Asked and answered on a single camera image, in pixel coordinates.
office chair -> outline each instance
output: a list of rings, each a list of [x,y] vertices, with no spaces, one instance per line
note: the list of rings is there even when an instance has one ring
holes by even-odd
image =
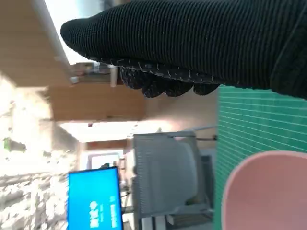
[[[194,132],[137,134],[134,148],[140,218],[209,211]]]

glove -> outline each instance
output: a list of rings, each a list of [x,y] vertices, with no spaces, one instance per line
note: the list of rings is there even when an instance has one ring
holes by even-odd
[[[61,35],[88,59],[150,74],[155,80],[143,93],[166,93],[161,85],[168,79],[176,80],[167,81],[170,95],[181,81],[200,94],[224,84],[306,99],[306,6],[306,0],[136,0],[69,21]]]

pink object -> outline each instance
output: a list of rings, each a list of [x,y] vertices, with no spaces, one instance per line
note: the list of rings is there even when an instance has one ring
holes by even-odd
[[[306,230],[307,154],[269,151],[242,161],[222,202],[223,230]]]

